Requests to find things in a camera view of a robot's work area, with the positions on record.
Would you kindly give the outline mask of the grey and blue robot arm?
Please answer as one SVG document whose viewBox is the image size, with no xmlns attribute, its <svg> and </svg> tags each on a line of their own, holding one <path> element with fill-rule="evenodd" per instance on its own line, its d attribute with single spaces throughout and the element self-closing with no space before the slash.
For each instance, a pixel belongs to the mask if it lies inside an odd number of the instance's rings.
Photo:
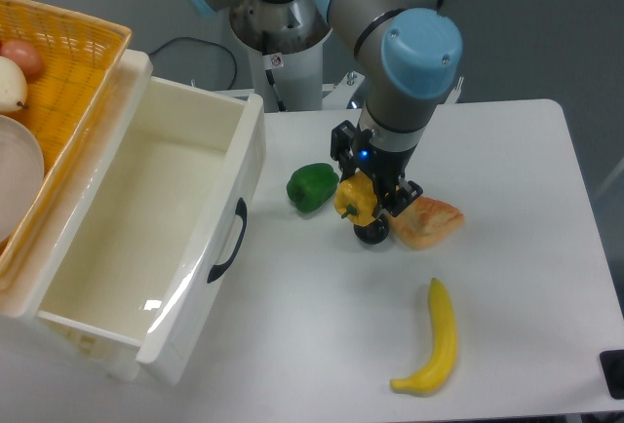
<svg viewBox="0 0 624 423">
<path fill-rule="evenodd" d="M 457 26 L 441 13 L 454 0 L 189 1 L 202 14 L 228 13 L 254 90 L 273 111 L 320 106 L 322 48 L 337 36 L 363 68 L 368 93 L 358 122 L 333 130 L 331 156 L 343 179 L 365 180 L 370 197 L 368 206 L 346 199 L 338 212 L 365 226 L 420 196 L 405 170 L 462 55 Z"/>
</svg>

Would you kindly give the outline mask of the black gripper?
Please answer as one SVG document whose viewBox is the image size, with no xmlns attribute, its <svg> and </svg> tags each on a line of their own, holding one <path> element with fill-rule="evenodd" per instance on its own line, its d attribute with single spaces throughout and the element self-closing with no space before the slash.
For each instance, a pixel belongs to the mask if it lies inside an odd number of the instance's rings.
<svg viewBox="0 0 624 423">
<path fill-rule="evenodd" d="M 415 150 L 411 148 L 386 150 L 371 129 L 362 130 L 350 121 L 343 121 L 331 130 L 331 158 L 341 171 L 340 182 L 346 181 L 360 171 L 372 181 L 376 204 L 372 211 L 375 218 L 383 214 L 399 216 L 422 195 L 422 187 L 405 180 L 405 170 Z"/>
</svg>

